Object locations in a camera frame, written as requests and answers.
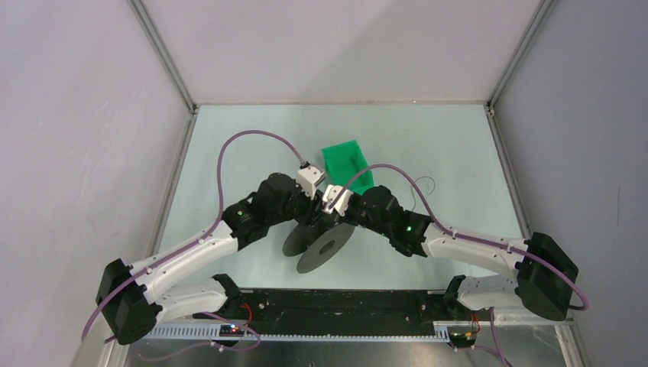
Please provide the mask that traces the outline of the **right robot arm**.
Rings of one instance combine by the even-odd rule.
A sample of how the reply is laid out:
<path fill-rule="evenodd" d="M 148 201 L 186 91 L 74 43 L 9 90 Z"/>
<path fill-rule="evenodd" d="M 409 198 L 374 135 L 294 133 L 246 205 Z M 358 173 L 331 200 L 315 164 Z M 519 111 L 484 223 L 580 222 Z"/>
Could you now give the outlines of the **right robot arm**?
<path fill-rule="evenodd" d="M 453 319 L 490 308 L 524 308 L 538 317 L 563 321 L 573 309 L 578 267 L 547 234 L 497 238 L 441 229 L 430 215 L 404 209 L 384 186 L 359 195 L 329 185 L 322 202 L 326 212 L 388 238 L 405 256 L 448 258 L 491 271 L 480 278 L 452 278 L 444 308 Z"/>

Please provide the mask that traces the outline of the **grey perforated cable spool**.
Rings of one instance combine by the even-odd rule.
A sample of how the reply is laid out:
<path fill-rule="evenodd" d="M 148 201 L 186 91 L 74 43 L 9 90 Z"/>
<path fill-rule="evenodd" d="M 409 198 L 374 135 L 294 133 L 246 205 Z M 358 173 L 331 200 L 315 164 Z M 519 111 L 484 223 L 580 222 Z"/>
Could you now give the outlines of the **grey perforated cable spool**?
<path fill-rule="evenodd" d="M 300 256 L 296 270 L 306 274 L 316 270 L 336 255 L 352 237 L 355 227 L 347 223 L 296 226 L 283 243 L 286 257 Z"/>

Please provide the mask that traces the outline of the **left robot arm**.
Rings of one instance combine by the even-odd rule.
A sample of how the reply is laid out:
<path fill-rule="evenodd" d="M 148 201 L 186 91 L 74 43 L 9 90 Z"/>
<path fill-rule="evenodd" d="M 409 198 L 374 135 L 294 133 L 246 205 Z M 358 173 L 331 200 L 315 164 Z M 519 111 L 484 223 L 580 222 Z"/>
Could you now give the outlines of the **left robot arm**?
<path fill-rule="evenodd" d="M 217 275 L 196 287 L 179 282 L 207 264 L 264 238 L 270 227 L 314 219 L 322 203 L 325 173 L 313 166 L 295 178 L 273 173 L 256 191 L 228 206 L 195 239 L 130 265 L 108 263 L 96 296 L 98 310 L 120 345 L 132 344 L 167 320 L 203 311 L 223 318 L 240 312 L 241 297 Z"/>

